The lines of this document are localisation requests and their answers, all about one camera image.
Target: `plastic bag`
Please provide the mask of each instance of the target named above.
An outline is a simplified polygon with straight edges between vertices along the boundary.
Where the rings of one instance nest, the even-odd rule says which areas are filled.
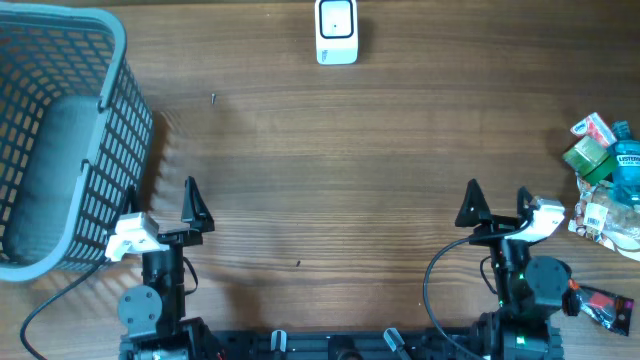
[[[640,261],[640,213],[613,199],[613,184],[589,185],[578,177],[580,201],[569,231]]]
[[[569,288],[566,301],[563,301],[563,310],[567,315],[575,316],[582,311],[607,330],[629,336],[633,299],[578,285],[573,279],[569,280]]]

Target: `black cable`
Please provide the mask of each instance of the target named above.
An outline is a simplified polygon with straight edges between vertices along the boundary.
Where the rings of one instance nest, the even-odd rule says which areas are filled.
[[[33,346],[31,346],[31,344],[29,344],[29,341],[27,340],[27,326],[29,326],[29,323],[31,322],[31,320],[33,320],[33,318],[36,317],[38,313],[40,313],[44,308],[49,306],[52,302],[56,301],[58,298],[62,297],[64,294],[69,292],[69,290],[75,288],[80,283],[85,281],[89,276],[93,275],[93,273],[95,273],[100,268],[100,266],[104,265],[107,262],[107,259],[108,259],[107,257],[104,257],[101,260],[99,260],[95,265],[93,265],[89,270],[87,270],[86,273],[82,274],[82,276],[80,276],[76,281],[67,285],[67,287],[65,287],[64,289],[58,291],[58,293],[50,297],[49,300],[40,304],[40,306],[38,306],[35,310],[31,312],[31,314],[29,314],[29,316],[27,316],[27,318],[22,323],[22,327],[20,328],[20,341],[22,342],[22,346],[24,346],[24,348],[27,349],[27,351],[31,353],[33,357],[35,357],[38,360],[47,360],[47,358],[40,355],[40,353],[38,353],[38,351],[36,351],[36,349],[34,349]]]
[[[487,284],[487,287],[489,288],[489,291],[491,291],[492,294],[494,295],[498,295],[498,292],[496,291],[496,289],[493,288],[493,286],[491,286],[491,283],[489,282],[489,279],[487,279],[487,275],[484,274],[484,262],[491,259],[491,255],[487,256],[486,258],[482,259],[480,261],[480,275],[482,275],[482,280],[484,280],[484,283]]]
[[[431,318],[431,322],[433,323],[433,326],[438,330],[438,332],[440,332],[440,334],[445,338],[445,340],[450,342],[453,346],[458,348],[458,350],[464,352],[466,355],[471,356],[471,358],[473,358],[473,359],[484,360],[483,357],[472,353],[469,349],[467,349],[464,346],[458,344],[449,335],[447,335],[447,333],[444,332],[444,329],[442,328],[442,326],[438,322],[438,319],[436,319],[435,315],[433,314],[433,309],[431,309],[431,304],[429,303],[429,293],[428,293],[428,283],[429,283],[429,276],[431,275],[431,271],[433,270],[433,267],[435,266],[436,262],[438,261],[438,259],[440,259],[440,257],[442,255],[444,255],[447,251],[453,249],[454,247],[456,247],[458,245],[468,243],[471,240],[475,240],[475,241],[492,240],[492,239],[501,239],[501,238],[504,238],[506,236],[512,236],[512,235],[515,235],[515,234],[518,234],[518,233],[524,231],[526,228],[529,227],[530,224],[531,224],[531,218],[529,218],[529,220],[520,229],[515,230],[515,231],[506,232],[506,233],[493,233],[493,234],[483,235],[483,236],[470,236],[470,237],[467,237],[467,238],[464,238],[464,239],[460,239],[460,240],[454,241],[451,244],[449,244],[449,245],[445,246],[444,248],[442,248],[442,250],[438,251],[438,253],[433,257],[433,259],[431,259],[431,262],[429,263],[429,266],[427,267],[427,271],[424,273],[424,281],[422,283],[422,300],[424,301],[424,307],[427,310],[427,314],[429,314],[429,317]]]
[[[187,296],[187,295],[193,294],[194,292],[196,292],[196,290],[198,290],[198,275],[196,275],[196,269],[193,268],[193,265],[191,265],[191,261],[189,261],[189,259],[183,256],[182,261],[184,261],[184,263],[187,264],[189,271],[191,271],[191,276],[193,276],[193,281],[196,283],[195,289],[191,289],[189,291],[184,292],[184,295]]]

